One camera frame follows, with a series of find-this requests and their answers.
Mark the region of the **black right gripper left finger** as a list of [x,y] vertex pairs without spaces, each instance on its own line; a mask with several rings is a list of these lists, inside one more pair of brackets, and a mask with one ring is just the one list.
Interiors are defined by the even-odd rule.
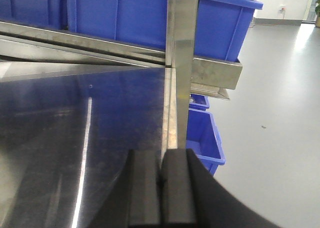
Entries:
[[125,165],[89,228],[159,228],[159,167],[152,150],[128,152]]

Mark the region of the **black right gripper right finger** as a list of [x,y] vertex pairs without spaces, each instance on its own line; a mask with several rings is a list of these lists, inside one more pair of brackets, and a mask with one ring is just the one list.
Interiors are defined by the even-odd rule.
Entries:
[[162,161],[164,228],[275,228],[229,193],[192,149],[169,149]]

